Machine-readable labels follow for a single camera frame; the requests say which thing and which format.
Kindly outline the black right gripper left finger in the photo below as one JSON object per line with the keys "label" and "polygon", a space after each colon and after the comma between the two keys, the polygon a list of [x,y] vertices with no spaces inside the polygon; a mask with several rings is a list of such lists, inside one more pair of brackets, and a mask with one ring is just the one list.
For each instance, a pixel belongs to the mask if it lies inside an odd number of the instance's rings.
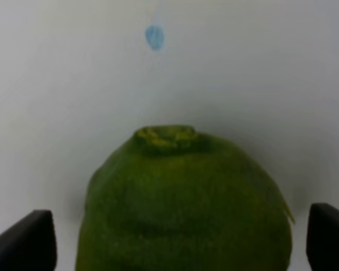
{"label": "black right gripper left finger", "polygon": [[53,213],[34,210],[0,233],[0,270],[55,270]]}

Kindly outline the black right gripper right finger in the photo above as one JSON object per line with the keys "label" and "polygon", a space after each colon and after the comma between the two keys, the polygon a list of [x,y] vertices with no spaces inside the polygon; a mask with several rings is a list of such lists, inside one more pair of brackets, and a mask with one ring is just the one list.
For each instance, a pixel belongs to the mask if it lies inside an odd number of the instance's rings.
{"label": "black right gripper right finger", "polygon": [[313,271],[339,270],[339,209],[327,203],[311,205],[306,255]]}

